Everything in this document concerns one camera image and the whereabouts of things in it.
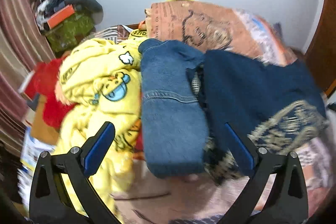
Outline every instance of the striped curtain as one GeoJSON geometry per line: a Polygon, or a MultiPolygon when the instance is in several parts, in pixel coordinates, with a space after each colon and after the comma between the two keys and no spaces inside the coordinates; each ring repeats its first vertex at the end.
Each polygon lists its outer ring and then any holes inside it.
{"type": "Polygon", "coordinates": [[[37,62],[54,54],[35,23],[40,0],[0,0],[0,140],[20,155],[27,106],[17,90],[37,62]]]}

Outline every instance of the denim seam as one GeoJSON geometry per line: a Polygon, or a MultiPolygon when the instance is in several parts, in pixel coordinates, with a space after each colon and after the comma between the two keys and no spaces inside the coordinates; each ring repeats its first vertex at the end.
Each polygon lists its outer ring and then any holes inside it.
{"type": "Polygon", "coordinates": [[[165,41],[164,43],[162,43],[162,44],[160,44],[160,45],[151,46],[151,47],[149,47],[148,49],[145,49],[145,50],[142,52],[142,55],[143,55],[146,51],[150,50],[151,48],[155,48],[155,47],[162,46],[162,45],[166,44],[166,43],[169,42],[169,41],[171,41],[171,40],[167,40],[167,41],[165,41]]]}
{"type": "Polygon", "coordinates": [[[195,103],[198,100],[193,96],[181,96],[177,93],[164,91],[164,90],[151,90],[146,92],[143,96],[143,101],[150,100],[150,99],[174,99],[181,103],[195,103]]]}

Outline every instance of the blue jeans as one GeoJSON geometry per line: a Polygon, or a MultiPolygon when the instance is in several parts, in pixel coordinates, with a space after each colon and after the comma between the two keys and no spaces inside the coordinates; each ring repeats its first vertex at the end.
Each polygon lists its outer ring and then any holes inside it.
{"type": "Polygon", "coordinates": [[[187,68],[203,53],[180,41],[148,39],[142,54],[142,134],[150,171],[159,178],[204,172],[209,135],[205,114],[190,89],[187,68]]]}

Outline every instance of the camouflage fabric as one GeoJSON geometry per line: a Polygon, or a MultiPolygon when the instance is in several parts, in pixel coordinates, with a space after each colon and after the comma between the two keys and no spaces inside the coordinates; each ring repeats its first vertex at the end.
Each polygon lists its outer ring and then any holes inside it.
{"type": "Polygon", "coordinates": [[[86,13],[76,12],[46,33],[53,52],[72,50],[94,27],[86,13]]]}

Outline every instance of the metal screw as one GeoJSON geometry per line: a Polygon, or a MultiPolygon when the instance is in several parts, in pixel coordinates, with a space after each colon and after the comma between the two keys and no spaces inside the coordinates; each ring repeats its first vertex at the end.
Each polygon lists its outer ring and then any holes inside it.
{"type": "Polygon", "coordinates": [[[40,154],[40,156],[41,156],[42,158],[45,158],[47,155],[48,155],[48,151],[43,151],[43,152],[40,154]]]}
{"type": "Polygon", "coordinates": [[[73,148],[71,148],[70,152],[73,154],[76,154],[79,151],[79,147],[75,146],[73,148]]]}
{"type": "Polygon", "coordinates": [[[294,151],[290,152],[290,155],[292,158],[296,158],[297,157],[297,153],[295,153],[294,151]]]}
{"type": "Polygon", "coordinates": [[[260,154],[266,154],[267,153],[267,149],[265,147],[261,147],[258,149],[260,154]]]}

